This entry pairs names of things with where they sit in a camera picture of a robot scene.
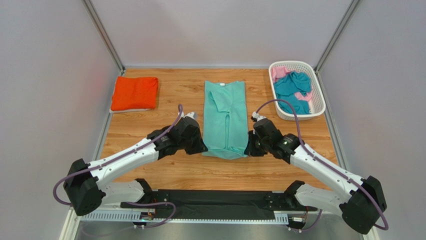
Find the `mint green t-shirt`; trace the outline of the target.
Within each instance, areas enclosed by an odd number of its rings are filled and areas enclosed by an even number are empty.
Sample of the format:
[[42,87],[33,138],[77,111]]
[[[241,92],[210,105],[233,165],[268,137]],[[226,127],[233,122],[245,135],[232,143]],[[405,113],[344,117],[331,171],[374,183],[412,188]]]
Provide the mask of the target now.
[[243,81],[204,82],[203,142],[206,157],[235,160],[247,157],[248,111]]

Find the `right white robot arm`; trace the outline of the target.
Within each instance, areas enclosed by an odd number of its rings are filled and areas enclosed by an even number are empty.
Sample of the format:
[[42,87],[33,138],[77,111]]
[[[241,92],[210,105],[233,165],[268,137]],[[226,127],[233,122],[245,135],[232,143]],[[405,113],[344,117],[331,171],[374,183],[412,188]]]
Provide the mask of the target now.
[[329,190],[294,181],[287,189],[298,204],[340,216],[356,232],[366,235],[387,209],[381,182],[373,176],[363,178],[351,173],[315,152],[297,135],[283,135],[263,116],[253,117],[247,153],[253,157],[266,154],[300,168]]

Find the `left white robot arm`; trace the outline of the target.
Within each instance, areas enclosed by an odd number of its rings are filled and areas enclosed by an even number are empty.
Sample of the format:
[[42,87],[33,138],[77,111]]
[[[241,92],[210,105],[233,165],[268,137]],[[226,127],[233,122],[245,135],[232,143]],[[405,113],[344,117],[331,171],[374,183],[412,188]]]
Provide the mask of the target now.
[[193,155],[207,151],[195,112],[181,117],[174,126],[155,130],[137,144],[100,160],[74,161],[63,182],[71,207],[85,216],[100,206],[136,203],[146,190],[137,180],[116,183],[118,177],[184,150]]

